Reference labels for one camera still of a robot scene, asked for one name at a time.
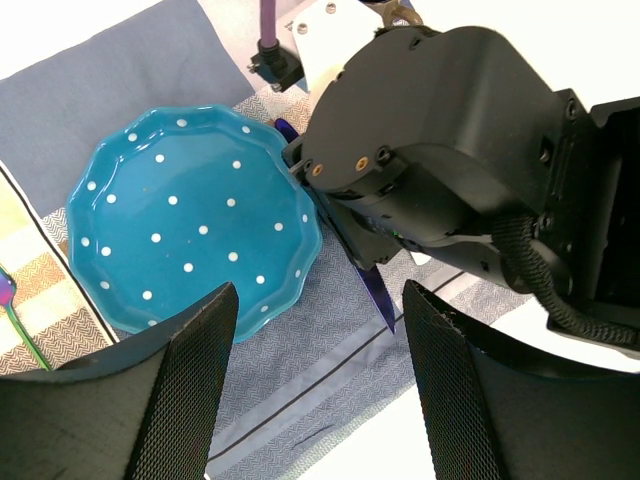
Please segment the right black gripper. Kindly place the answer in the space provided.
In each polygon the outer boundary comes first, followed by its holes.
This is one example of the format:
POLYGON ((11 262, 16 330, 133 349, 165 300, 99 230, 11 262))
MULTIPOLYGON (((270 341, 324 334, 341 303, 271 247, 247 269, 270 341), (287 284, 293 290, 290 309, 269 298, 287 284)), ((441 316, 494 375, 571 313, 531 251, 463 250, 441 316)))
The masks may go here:
POLYGON ((283 157, 362 269, 404 249, 505 270, 494 239, 523 218, 566 270, 587 228, 595 124, 495 31, 397 27, 339 70, 283 157))

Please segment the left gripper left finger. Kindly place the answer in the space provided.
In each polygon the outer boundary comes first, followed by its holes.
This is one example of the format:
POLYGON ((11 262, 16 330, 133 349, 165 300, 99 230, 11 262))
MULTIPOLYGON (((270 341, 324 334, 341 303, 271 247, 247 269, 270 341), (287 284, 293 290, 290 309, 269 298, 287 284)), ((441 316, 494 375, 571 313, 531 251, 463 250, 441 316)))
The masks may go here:
POLYGON ((237 292, 223 284, 56 370, 3 376, 2 477, 202 478, 237 314, 237 292))

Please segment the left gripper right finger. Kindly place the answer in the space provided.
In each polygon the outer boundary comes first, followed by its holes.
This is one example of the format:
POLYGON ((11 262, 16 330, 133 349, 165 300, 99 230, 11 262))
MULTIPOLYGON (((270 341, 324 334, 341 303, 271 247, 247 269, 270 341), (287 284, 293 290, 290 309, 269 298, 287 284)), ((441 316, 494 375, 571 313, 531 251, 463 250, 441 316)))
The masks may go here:
POLYGON ((516 340, 415 281, 405 328, 440 479, 635 479, 639 377, 516 340))

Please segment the purple knife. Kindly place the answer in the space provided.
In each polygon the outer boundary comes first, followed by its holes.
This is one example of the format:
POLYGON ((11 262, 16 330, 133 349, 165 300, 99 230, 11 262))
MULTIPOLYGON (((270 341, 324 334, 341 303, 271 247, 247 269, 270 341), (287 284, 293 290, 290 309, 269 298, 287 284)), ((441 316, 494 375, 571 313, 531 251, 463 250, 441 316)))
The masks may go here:
MULTIPOLYGON (((283 118, 277 118, 274 121, 275 129, 281 133, 288 143, 292 143, 299 137, 299 133, 295 128, 283 118)), ((363 284, 366 286, 368 293, 380 314, 384 318, 389 331, 392 334, 396 333, 396 317, 394 304, 388 293, 388 290, 384 284, 379 270, 376 267, 372 267, 370 270, 364 270, 362 268, 356 268, 363 284)))

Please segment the blue beige checked cloth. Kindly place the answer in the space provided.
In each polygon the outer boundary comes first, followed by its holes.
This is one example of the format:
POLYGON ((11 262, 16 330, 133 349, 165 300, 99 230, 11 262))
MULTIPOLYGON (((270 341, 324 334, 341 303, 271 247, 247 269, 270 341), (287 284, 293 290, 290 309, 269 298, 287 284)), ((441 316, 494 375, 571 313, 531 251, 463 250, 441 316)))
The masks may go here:
MULTIPOLYGON (((245 69, 253 1, 5 1, 1 159, 49 234, 98 142, 156 106, 226 104, 307 121, 304 87, 276 94, 245 69)), ((430 479, 403 330, 388 331, 338 240, 297 304, 233 349, 214 479, 430 479)))

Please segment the purple teal fork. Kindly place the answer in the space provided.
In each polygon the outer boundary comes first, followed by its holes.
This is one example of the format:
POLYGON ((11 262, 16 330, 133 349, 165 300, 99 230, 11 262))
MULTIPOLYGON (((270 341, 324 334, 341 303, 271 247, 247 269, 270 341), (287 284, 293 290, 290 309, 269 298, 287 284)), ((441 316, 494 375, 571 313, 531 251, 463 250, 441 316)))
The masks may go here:
POLYGON ((41 349, 34 342, 34 339, 28 333, 27 329, 21 322, 15 308, 14 308, 14 298, 17 293, 17 286, 12 277, 1 268, 1 306, 5 309, 8 319, 13 326, 16 333, 19 335, 23 343, 26 345, 27 349, 30 351, 31 355, 34 357, 38 365, 47 370, 52 370, 52 365, 46 359, 45 355, 41 351, 41 349))

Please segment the teal dotted plate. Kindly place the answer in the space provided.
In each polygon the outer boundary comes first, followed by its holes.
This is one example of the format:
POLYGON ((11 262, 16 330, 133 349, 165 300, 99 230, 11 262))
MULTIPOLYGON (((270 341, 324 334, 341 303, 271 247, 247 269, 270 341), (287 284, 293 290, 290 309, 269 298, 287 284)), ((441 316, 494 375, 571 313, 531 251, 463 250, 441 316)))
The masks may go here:
POLYGON ((285 138, 232 109, 164 107, 105 138, 66 204, 69 263, 138 333, 231 283, 244 341, 292 307, 322 245, 285 138))

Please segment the brown mug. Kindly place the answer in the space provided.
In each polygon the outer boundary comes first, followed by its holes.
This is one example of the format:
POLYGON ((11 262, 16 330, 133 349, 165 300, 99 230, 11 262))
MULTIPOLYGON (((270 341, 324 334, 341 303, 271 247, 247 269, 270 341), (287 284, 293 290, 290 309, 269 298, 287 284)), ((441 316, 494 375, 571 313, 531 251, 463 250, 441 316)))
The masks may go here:
POLYGON ((380 15, 385 27, 392 27, 396 20, 402 20, 412 26, 423 24, 421 16, 413 8, 402 5, 398 0, 386 1, 380 15))

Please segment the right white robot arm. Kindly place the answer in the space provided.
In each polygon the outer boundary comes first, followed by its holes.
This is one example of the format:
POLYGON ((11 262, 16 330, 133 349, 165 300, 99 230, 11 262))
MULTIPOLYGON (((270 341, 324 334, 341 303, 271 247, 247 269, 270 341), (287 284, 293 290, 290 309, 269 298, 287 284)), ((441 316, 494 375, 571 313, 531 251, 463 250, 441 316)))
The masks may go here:
POLYGON ((639 102, 585 108, 500 33, 382 28, 283 161, 362 268, 422 253, 639 347, 639 102))

